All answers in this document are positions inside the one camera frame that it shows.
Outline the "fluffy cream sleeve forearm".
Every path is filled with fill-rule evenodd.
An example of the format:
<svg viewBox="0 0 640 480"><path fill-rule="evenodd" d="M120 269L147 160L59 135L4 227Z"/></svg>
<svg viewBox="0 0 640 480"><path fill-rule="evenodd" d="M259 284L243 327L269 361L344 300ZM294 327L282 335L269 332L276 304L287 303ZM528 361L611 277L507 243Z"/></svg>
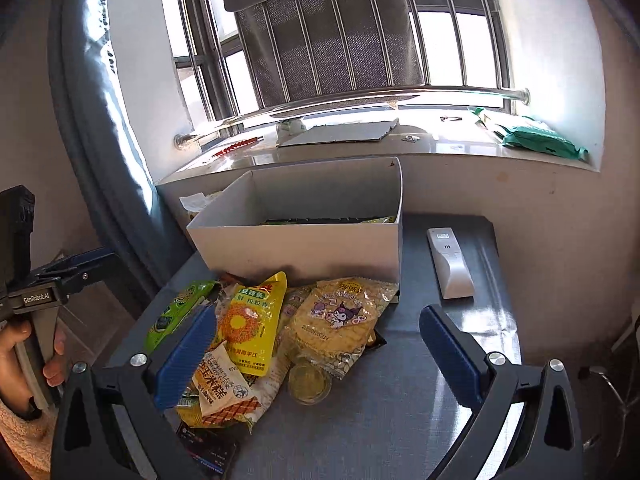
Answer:
<svg viewBox="0 0 640 480"><path fill-rule="evenodd" d="M32 479L49 479L56 418L34 411L24 419L1 403L1 434L26 474Z"/></svg>

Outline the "person's left hand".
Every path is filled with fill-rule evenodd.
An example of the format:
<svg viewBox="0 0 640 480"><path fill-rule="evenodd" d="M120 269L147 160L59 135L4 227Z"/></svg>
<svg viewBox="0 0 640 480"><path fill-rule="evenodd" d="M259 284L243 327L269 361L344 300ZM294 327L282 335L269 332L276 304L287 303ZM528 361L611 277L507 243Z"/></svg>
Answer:
<svg viewBox="0 0 640 480"><path fill-rule="evenodd" d="M17 416L26 418L32 411L32 389L29 387L15 347L24 342L32 332L27 322L8 323L0 334L0 388L1 401ZM65 357L66 335L56 326L54 335L54 355L42 369L42 374L50 387L56 388L66 381L67 364Z"/></svg>

